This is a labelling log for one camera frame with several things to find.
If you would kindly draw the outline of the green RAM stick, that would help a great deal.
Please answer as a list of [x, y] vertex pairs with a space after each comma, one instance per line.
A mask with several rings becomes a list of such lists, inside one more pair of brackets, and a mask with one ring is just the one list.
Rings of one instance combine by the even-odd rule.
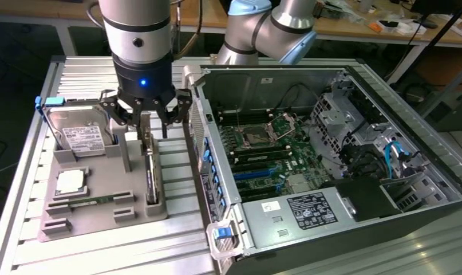
[[114, 195], [104, 195], [99, 197], [93, 198], [82, 198], [82, 199], [74, 199], [69, 201], [69, 205], [94, 205], [94, 204], [104, 204], [114, 202]]

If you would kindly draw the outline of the grey printed parts rack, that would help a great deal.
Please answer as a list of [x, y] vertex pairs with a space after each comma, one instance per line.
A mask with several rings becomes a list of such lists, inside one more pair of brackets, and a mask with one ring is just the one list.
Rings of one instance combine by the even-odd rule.
[[[79, 192], [59, 194], [59, 174], [70, 170], [86, 173]], [[75, 237], [104, 230], [164, 220], [168, 217], [164, 184], [162, 202], [147, 202], [148, 177], [142, 137], [108, 146], [106, 153], [78, 158], [70, 150], [57, 150], [41, 216], [41, 242]], [[114, 195], [114, 202], [69, 205], [69, 201]]]

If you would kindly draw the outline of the CPU socket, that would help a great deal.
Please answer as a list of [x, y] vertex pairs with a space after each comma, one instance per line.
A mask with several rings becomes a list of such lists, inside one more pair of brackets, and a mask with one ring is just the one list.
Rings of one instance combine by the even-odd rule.
[[255, 148], [271, 144], [268, 132], [264, 126], [244, 127], [242, 131], [243, 146]]

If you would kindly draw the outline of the black foam in white tray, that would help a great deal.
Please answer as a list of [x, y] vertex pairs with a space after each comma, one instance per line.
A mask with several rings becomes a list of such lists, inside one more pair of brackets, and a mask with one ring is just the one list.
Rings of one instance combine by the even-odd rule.
[[382, 28], [382, 33], [392, 33], [399, 27], [398, 21], [379, 20], [378, 24]]

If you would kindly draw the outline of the blue expansion slot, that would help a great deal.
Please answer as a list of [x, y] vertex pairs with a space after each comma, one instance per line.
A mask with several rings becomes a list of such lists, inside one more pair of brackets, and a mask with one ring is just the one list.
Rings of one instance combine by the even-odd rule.
[[248, 172], [244, 174], [234, 174], [234, 178], [235, 180], [250, 180], [250, 179], [270, 177], [274, 173], [275, 173], [275, 169], [266, 169], [266, 170], [259, 170], [255, 172]]

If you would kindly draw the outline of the wooden desk with clutter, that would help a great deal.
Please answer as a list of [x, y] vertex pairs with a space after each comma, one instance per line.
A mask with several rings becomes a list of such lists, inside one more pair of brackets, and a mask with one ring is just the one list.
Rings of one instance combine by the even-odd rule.
[[440, 29], [432, 29], [424, 35], [417, 35], [415, 38], [403, 36], [399, 33], [379, 33], [374, 31], [366, 24], [354, 23], [347, 19], [327, 19], [316, 20], [315, 30], [320, 40], [351, 41], [351, 42], [371, 42], [380, 44], [410, 45], [412, 48], [402, 61], [399, 67], [388, 78], [388, 83], [399, 81], [416, 59], [428, 48], [431, 42], [440, 32]]

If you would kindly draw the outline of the black RAM stick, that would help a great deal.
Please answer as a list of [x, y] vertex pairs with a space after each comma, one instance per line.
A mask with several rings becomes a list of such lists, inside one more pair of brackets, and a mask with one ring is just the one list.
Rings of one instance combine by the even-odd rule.
[[271, 162], [276, 160], [283, 160], [290, 158], [288, 151], [276, 152], [259, 152], [252, 154], [236, 155], [232, 158], [235, 165], [244, 165], [251, 163]]

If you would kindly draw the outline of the grey power supply unit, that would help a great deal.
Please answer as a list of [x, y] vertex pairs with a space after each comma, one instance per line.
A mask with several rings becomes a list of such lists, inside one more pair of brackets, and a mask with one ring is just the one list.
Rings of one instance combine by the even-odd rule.
[[259, 250], [315, 240], [358, 225], [334, 187], [247, 202], [243, 210]]

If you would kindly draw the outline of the dark computer tower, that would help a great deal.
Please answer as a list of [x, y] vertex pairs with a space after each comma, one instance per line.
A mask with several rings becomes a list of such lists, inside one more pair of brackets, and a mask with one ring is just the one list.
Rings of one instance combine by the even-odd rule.
[[444, 97], [427, 121], [439, 132], [462, 131], [462, 92]]

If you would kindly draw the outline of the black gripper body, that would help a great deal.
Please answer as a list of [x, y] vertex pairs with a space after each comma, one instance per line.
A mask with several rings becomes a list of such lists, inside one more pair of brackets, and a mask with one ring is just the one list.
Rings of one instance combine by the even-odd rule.
[[166, 106], [176, 95], [172, 82], [172, 54], [151, 63], [136, 64], [112, 55], [119, 81], [119, 98], [144, 111]]

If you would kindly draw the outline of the black slanted pole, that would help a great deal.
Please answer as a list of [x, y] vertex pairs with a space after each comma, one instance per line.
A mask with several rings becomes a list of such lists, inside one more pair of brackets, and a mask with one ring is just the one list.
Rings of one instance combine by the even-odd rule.
[[403, 55], [399, 64], [396, 65], [395, 70], [384, 77], [384, 80], [390, 85], [396, 86], [404, 80], [404, 78], [407, 77], [407, 73], [410, 73], [415, 69], [424, 55], [428, 54], [428, 52], [436, 47], [441, 38], [445, 36], [447, 32], [449, 31], [451, 27], [456, 24], [461, 16], [462, 8], [452, 15], [447, 24], [440, 29], [436, 36], [429, 40], [428, 44], [411, 46], [412, 41], [410, 41], [408, 49]]

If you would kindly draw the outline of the low profile graphics card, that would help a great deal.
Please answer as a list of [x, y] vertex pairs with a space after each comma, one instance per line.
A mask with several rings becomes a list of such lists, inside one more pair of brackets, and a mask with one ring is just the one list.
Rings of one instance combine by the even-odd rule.
[[152, 114], [143, 111], [140, 117], [140, 137], [143, 142], [143, 155], [147, 165], [148, 192], [147, 202], [156, 205], [162, 202], [163, 176], [160, 165], [159, 143], [152, 132]]

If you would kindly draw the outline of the black expansion slot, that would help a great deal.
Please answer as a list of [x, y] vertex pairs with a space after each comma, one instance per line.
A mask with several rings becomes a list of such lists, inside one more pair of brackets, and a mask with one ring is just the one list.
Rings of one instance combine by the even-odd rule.
[[275, 184], [264, 186], [243, 186], [242, 188], [239, 188], [239, 192], [246, 194], [276, 193], [278, 186]]

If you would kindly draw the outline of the hard disk in blue carrier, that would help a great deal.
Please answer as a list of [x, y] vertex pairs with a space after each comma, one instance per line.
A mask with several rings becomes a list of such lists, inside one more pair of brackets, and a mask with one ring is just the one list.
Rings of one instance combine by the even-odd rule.
[[97, 99], [35, 98], [35, 109], [47, 122], [62, 150], [77, 157], [98, 156], [116, 143], [110, 116]]

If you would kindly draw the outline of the open black PC case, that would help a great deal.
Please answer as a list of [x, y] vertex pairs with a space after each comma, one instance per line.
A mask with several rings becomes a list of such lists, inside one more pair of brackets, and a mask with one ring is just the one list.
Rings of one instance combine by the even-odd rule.
[[[206, 205], [210, 250], [222, 275], [276, 273], [326, 260], [407, 236], [462, 208], [462, 157], [370, 67], [194, 65], [184, 68], [184, 86], [194, 97], [186, 137]], [[371, 124], [366, 144], [348, 144], [338, 156], [320, 144], [311, 118], [319, 97], [328, 92], [348, 96]], [[347, 231], [283, 248], [256, 249], [218, 122], [224, 113], [266, 111], [294, 113], [314, 125], [311, 144], [332, 175], [316, 190], [336, 188], [339, 179], [376, 178], [400, 214], [356, 222]], [[214, 183], [215, 175], [220, 184]], [[351, 202], [340, 199], [354, 218]], [[234, 236], [215, 239], [219, 227], [230, 227]]]

